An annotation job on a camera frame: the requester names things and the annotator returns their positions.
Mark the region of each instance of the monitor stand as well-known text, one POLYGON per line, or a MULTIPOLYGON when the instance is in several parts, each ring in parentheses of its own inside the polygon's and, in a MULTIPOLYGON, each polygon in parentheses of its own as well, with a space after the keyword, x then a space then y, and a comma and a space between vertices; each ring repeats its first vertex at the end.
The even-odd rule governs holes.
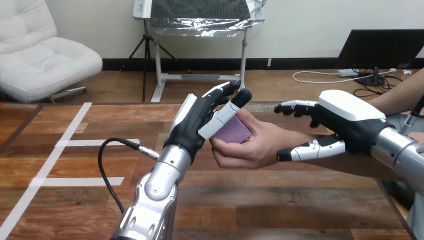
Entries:
POLYGON ((366 73, 366 72, 359 73, 358 77, 366 77, 366 78, 356 79, 355 82, 365 86, 369 86, 369 87, 383 86, 386 82, 384 77, 379 75, 379 68, 377 66, 374 67, 374 73, 366 73))

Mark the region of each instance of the black baseboard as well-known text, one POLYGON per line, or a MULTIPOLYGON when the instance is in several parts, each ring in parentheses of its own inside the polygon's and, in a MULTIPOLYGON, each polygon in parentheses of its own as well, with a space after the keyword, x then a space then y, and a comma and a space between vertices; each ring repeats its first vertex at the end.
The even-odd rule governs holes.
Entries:
MULTIPOLYGON (((240 70, 240 59, 237 58, 181 58, 173 61, 162 58, 163 72, 171 71, 233 71, 240 70)), ((248 58, 246 70, 303 70, 303 69, 335 69, 337 57, 311 57, 311 58, 272 58, 268 66, 268 58, 248 58)), ((424 58, 416 58, 407 68, 424 68, 424 58)), ((149 71, 156 71, 155 60, 148 64, 149 71)), ((104 71, 143 71, 144 59, 133 58, 104 58, 104 71)))

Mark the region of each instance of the power strip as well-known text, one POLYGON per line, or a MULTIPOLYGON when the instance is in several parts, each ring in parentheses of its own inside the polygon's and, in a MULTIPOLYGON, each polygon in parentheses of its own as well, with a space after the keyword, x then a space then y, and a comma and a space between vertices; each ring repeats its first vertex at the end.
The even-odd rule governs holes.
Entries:
POLYGON ((342 70, 337 70, 338 75, 340 77, 352 77, 352 76, 357 76, 359 73, 358 69, 342 69, 342 70))

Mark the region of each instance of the human thumb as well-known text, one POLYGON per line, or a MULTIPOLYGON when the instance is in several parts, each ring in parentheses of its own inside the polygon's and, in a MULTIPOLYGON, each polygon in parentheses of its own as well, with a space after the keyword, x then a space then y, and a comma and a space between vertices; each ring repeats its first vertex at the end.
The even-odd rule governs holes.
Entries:
POLYGON ((259 120, 256 119, 248 110, 240 109, 236 114, 237 118, 249 129, 250 132, 255 132, 258 127, 259 120))

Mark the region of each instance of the black cable on floor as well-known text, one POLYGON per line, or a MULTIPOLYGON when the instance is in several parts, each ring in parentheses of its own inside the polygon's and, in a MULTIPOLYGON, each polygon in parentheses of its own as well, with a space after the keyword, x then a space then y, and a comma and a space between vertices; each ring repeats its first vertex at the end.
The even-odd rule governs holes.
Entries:
POLYGON ((402 79, 400 79, 398 77, 395 77, 395 76, 392 76, 392 75, 385 75, 383 78, 384 78, 384 82, 385 82, 384 85, 382 85, 382 86, 375 86, 374 87, 375 89, 371 89, 371 88, 369 88, 366 85, 362 85, 364 88, 358 88, 358 89, 356 89, 355 91, 353 91, 353 95, 356 96, 356 97, 358 97, 358 98, 365 98, 365 97, 369 97, 369 96, 373 96, 373 95, 379 95, 380 96, 380 95, 383 95, 383 94, 387 93, 388 91, 390 91, 394 87, 396 87, 396 85, 390 84, 387 79, 396 79, 396 80, 399 80, 400 82, 403 82, 402 79), (369 92, 371 94, 368 94, 368 95, 358 95, 357 92, 359 92, 359 91, 366 91, 366 92, 369 92))
POLYGON ((118 204, 120 212, 123 214, 124 211, 125 211, 124 206, 122 205, 118 196, 115 194, 115 191, 112 188, 112 186, 111 186, 111 184, 108 180, 108 177, 106 176, 105 170, 103 169, 103 163, 102 163, 103 150, 105 149, 106 145, 110 142, 120 142, 121 144, 124 144, 124 145, 126 145, 126 146, 128 146, 128 147, 130 147, 130 148, 132 148, 136 151, 139 150, 140 145, 135 143, 135 142, 129 141, 125 138, 112 137, 112 138, 109 138, 106 141, 104 141, 101 144, 100 149, 98 150, 98 168, 100 169, 101 177, 103 178, 104 183, 106 184, 106 187, 109 190, 110 194, 112 195, 113 199, 115 199, 116 204, 118 204))

